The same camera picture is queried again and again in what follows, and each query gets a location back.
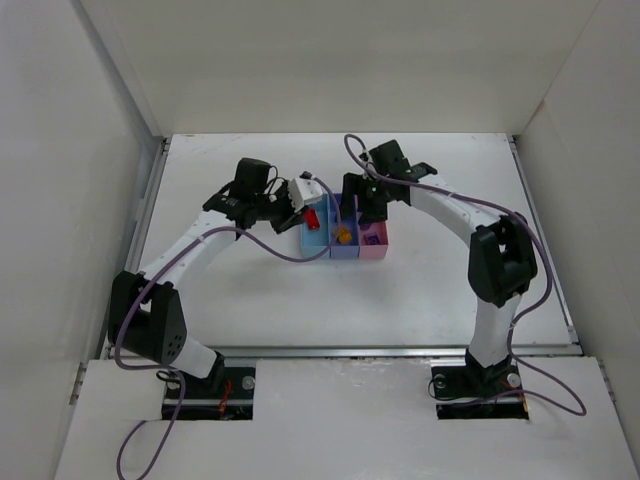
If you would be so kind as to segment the red lego piece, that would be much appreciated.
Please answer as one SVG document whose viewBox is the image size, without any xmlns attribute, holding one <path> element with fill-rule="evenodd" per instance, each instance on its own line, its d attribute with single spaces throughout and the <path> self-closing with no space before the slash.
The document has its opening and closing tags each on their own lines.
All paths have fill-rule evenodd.
<svg viewBox="0 0 640 480">
<path fill-rule="evenodd" d="M 321 227 L 318 215 L 312 208 L 307 210 L 304 214 L 305 224 L 310 231 L 319 230 Z"/>
</svg>

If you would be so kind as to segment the small purple lego brick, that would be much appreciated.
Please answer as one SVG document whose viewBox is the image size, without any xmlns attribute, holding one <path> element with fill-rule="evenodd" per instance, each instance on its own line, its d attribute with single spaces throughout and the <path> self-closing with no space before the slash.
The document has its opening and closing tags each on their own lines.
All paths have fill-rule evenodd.
<svg viewBox="0 0 640 480">
<path fill-rule="evenodd" d="M 363 242 L 368 246 L 380 245 L 380 237 L 377 234 L 367 234 L 363 236 Z"/>
</svg>

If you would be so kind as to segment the yellow lego piece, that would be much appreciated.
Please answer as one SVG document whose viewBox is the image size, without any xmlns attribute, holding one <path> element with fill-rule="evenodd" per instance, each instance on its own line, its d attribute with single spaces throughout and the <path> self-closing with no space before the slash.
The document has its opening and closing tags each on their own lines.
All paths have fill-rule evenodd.
<svg viewBox="0 0 640 480">
<path fill-rule="evenodd" d="M 349 230 L 349 228 L 346 227 L 346 226 L 343 226 L 343 225 L 337 226 L 337 227 L 345 227 L 347 229 L 347 231 L 343 235 L 340 235 L 340 236 L 334 236 L 333 235 L 335 242 L 338 245 L 348 245 L 348 244 L 350 244 L 351 241 L 352 241 L 352 233 Z"/>
</svg>

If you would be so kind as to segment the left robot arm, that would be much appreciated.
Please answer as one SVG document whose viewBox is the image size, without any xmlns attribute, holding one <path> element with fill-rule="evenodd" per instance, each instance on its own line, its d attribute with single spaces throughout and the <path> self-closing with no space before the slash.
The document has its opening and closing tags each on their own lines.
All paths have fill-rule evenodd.
<svg viewBox="0 0 640 480">
<path fill-rule="evenodd" d="M 186 232 L 163 254 L 137 272 L 116 275 L 109 305 L 108 340 L 123 370 L 135 370 L 122 357 L 129 351 L 145 359 L 145 368 L 165 368 L 180 379 L 193 378 L 216 388 L 224 376 L 223 356 L 188 331 L 181 298 L 215 257 L 249 235 L 258 222 L 282 233 L 303 220 L 309 203 L 322 191 L 311 174 L 269 185 L 271 164 L 241 159 L 233 180 L 202 206 Z"/>
</svg>

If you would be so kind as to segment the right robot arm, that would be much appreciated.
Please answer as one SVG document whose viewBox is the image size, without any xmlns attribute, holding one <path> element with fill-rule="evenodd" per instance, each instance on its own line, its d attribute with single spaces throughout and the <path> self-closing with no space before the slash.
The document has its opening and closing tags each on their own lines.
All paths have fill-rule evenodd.
<svg viewBox="0 0 640 480">
<path fill-rule="evenodd" d="M 491 397 L 517 369 L 509 351 L 512 322 L 538 268 L 519 216 L 456 192 L 427 163 L 411 164 L 391 140 L 356 159 L 360 173 L 343 176 L 340 213 L 362 225 L 384 222 L 388 204 L 402 202 L 437 220 L 469 250 L 467 280 L 477 299 L 472 339 L 461 366 L 435 367 L 436 399 Z"/>
</svg>

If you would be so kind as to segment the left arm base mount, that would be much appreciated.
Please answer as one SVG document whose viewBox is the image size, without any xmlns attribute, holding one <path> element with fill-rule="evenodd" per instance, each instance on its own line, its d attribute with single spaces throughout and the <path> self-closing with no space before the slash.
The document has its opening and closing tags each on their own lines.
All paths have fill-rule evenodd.
<svg viewBox="0 0 640 480">
<path fill-rule="evenodd" d="M 160 370 L 156 378 L 164 383 L 161 417 L 170 420 L 177 409 L 181 421 L 245 421 L 253 418 L 256 387 L 256 363 L 231 360 L 221 380 L 210 384 L 205 379 L 184 374 L 185 393 L 180 407 L 180 382 L 175 372 Z"/>
</svg>

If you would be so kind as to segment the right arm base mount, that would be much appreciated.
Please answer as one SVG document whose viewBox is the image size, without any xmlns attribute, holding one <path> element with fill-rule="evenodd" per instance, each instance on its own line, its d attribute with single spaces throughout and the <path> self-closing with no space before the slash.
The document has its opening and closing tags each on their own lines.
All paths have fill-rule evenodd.
<svg viewBox="0 0 640 480">
<path fill-rule="evenodd" d="M 521 386 L 514 364 L 487 378 L 471 366 L 435 365 L 428 388 L 439 420 L 528 420 Z"/>
</svg>

